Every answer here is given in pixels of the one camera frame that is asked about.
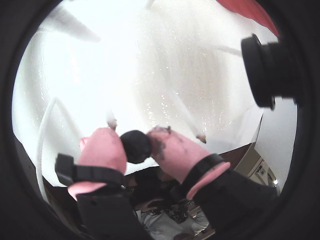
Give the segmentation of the pink-tipped gripper finger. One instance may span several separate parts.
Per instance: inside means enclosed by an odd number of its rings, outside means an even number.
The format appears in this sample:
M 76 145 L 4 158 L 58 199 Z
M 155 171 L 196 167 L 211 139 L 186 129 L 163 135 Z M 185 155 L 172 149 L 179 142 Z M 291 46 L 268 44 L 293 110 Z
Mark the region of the pink-tipped gripper finger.
M 151 157 L 179 183 L 172 197 L 194 201 L 215 230 L 251 222 L 278 197 L 273 187 L 232 170 L 219 155 L 174 130 L 155 127 L 147 136 Z
M 150 240 L 125 188 L 127 156 L 120 137 L 111 128 L 98 128 L 80 146 L 77 163 L 57 155 L 55 172 L 76 201 L 87 232 L 95 240 Z

